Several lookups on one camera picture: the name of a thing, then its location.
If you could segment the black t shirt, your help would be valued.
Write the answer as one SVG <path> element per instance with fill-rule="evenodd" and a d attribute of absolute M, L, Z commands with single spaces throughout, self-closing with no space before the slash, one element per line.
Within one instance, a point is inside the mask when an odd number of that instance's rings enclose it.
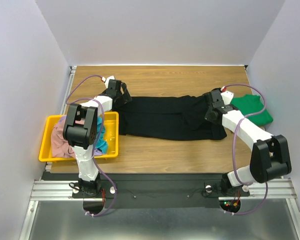
<path fill-rule="evenodd" d="M 201 96 L 134 96 L 114 109 L 119 114 L 119 134 L 173 141 L 222 140 L 223 126 L 205 119 L 208 104 Z"/>

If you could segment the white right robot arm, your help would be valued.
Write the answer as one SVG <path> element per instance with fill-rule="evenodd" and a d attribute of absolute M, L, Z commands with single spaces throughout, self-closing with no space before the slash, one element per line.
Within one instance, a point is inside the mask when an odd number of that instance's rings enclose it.
<path fill-rule="evenodd" d="M 205 93 L 208 110 L 205 119 L 234 133 L 232 141 L 233 171 L 225 173 L 220 182 L 221 192 L 232 195 L 239 186 L 267 181 L 288 175 L 292 164 L 288 141 L 283 135 L 273 135 L 254 123 L 231 104 L 234 94 L 222 88 Z M 240 138 L 251 150 L 250 163 L 236 168 L 236 139 Z"/>

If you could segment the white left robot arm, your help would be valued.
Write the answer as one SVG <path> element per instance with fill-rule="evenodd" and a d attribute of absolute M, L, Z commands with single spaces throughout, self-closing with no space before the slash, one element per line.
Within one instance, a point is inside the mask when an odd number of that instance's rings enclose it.
<path fill-rule="evenodd" d="M 71 103 L 65 118 L 63 138 L 74 151 L 79 169 L 79 181 L 84 183 L 84 191 L 90 197 L 101 193 L 101 184 L 96 181 L 99 169 L 95 164 L 94 151 L 96 141 L 100 138 L 98 117 L 101 125 L 105 122 L 105 113 L 132 101 L 127 85 L 113 76 L 101 78 L 105 90 L 89 98 L 87 102 Z"/>

